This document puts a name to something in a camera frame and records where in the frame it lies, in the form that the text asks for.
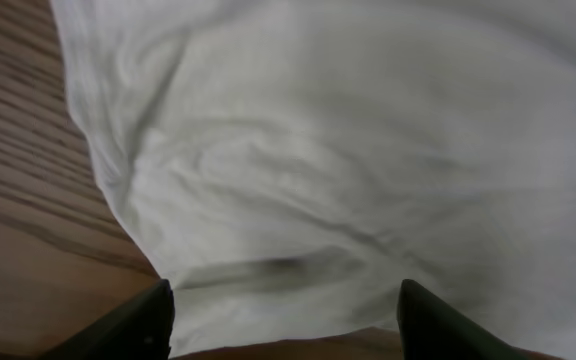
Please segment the white polo shirt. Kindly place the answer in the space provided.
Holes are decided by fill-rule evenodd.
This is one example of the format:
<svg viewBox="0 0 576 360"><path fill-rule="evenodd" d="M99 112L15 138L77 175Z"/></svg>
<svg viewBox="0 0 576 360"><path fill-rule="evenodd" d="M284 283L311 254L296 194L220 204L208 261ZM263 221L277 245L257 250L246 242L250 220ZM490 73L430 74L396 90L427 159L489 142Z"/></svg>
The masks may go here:
<svg viewBox="0 0 576 360"><path fill-rule="evenodd" d="M576 359L576 0L62 0L70 115L176 356L396 325Z"/></svg>

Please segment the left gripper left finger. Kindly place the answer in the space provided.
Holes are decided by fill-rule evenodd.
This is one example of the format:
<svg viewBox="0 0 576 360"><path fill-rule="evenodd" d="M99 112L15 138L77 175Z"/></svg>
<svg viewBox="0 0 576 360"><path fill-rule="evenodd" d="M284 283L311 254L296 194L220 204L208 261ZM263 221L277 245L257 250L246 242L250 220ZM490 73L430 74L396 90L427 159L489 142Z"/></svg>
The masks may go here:
<svg viewBox="0 0 576 360"><path fill-rule="evenodd" d="M170 283L160 280L40 359L167 360L174 318Z"/></svg>

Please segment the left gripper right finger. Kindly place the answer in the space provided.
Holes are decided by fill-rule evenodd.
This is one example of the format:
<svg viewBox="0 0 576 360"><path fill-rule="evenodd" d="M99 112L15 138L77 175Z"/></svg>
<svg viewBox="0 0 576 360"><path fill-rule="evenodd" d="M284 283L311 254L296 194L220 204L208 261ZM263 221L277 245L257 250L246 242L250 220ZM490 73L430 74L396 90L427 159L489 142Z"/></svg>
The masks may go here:
<svg viewBox="0 0 576 360"><path fill-rule="evenodd" d="M400 286L397 322L405 360L527 360L411 279Z"/></svg>

